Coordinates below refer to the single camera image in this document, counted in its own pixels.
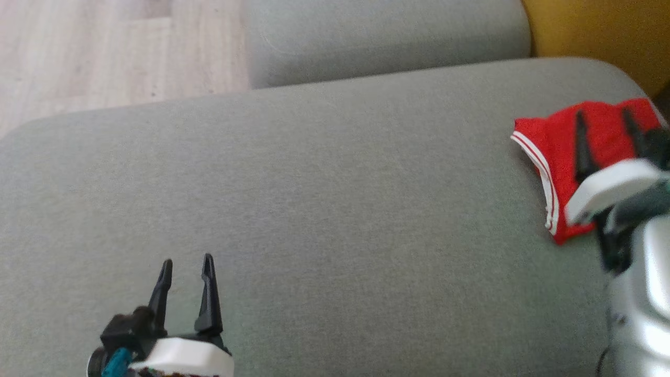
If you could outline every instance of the blue cable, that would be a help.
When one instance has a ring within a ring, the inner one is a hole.
[[[119,348],[109,359],[102,377],[125,377],[133,356],[127,348]]]

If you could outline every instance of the mustard yellow fabric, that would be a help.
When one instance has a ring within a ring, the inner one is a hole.
[[[523,0],[536,56],[586,56],[650,96],[670,82],[669,0]]]

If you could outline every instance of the gray ottoman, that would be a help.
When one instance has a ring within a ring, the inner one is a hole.
[[[559,248],[516,117],[644,93],[520,60],[92,111],[0,141],[0,374],[81,376],[175,262],[216,261],[236,376],[592,376],[596,243]]]
[[[252,87],[524,58],[520,0],[247,0]]]

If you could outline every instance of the red cloth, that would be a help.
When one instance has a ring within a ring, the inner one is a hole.
[[[635,157],[626,132],[622,110],[628,107],[645,132],[660,127],[656,113],[647,99],[631,99],[618,105],[584,102],[543,118],[516,119],[512,140],[533,161],[542,180],[547,199],[545,226],[557,244],[569,237],[586,233],[593,225],[571,226],[565,223],[563,209],[578,187],[575,180],[575,125],[577,111],[582,110],[588,126],[591,153],[600,168]]]

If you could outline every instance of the white plastic part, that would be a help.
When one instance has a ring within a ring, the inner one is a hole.
[[[623,160],[591,174],[565,206],[568,225],[588,224],[611,205],[640,193],[664,179],[663,173],[641,158]]]
[[[134,371],[149,368],[167,376],[179,373],[232,377],[234,364],[230,355],[211,343],[168,337],[159,339],[143,362],[132,363],[128,368]]]

